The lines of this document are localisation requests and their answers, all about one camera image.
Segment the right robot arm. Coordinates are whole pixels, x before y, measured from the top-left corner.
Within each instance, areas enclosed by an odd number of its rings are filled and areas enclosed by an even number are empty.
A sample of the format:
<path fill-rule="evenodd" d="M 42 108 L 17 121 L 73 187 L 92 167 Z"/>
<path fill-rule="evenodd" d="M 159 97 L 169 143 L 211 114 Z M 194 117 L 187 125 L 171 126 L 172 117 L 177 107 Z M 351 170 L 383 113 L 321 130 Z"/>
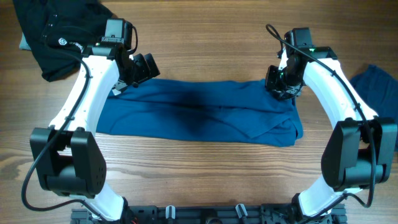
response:
<path fill-rule="evenodd" d="M 322 105 L 333 132 L 321 158 L 321 176 L 290 206 L 290 218 L 308 223 L 330 215 L 347 198 L 362 207 L 373 204 L 377 184 L 390 176 L 397 124 L 379 116 L 345 77 L 331 47 L 317 47 L 310 29 L 294 28 L 280 35 L 266 30 L 280 43 L 278 66 L 266 75 L 266 90 L 277 100 L 293 100 L 309 87 Z"/>

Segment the blue polo shirt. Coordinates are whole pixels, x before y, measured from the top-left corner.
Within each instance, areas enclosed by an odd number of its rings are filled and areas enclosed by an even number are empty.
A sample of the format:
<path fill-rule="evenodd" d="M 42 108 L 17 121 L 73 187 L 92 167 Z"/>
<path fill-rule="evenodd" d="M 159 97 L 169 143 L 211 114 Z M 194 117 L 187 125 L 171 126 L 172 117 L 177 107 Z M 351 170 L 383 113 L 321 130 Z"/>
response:
<path fill-rule="evenodd" d="M 97 132 L 182 141 L 293 146 L 303 136 L 294 100 L 278 101 L 264 80 L 151 79 L 110 93 Z"/>

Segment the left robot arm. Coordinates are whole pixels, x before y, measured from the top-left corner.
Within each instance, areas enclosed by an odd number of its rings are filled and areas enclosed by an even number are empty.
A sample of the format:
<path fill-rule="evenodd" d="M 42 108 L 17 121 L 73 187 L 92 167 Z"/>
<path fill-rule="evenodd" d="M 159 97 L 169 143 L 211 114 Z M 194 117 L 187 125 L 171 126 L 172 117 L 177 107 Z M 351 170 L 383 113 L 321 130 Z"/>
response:
<path fill-rule="evenodd" d="M 30 135 L 34 162 L 21 190 L 28 209 L 39 210 L 27 201 L 28 183 L 37 173 L 42 189 L 70 198 L 64 205 L 85 207 L 85 223 L 132 223 L 127 200 L 106 183 L 106 161 L 95 134 L 110 92 L 137 88 L 160 73 L 151 54 L 135 53 L 131 39 L 136 37 L 130 22 L 108 19 L 104 36 L 76 58 L 80 74 L 65 104 L 47 128 L 35 128 Z"/>

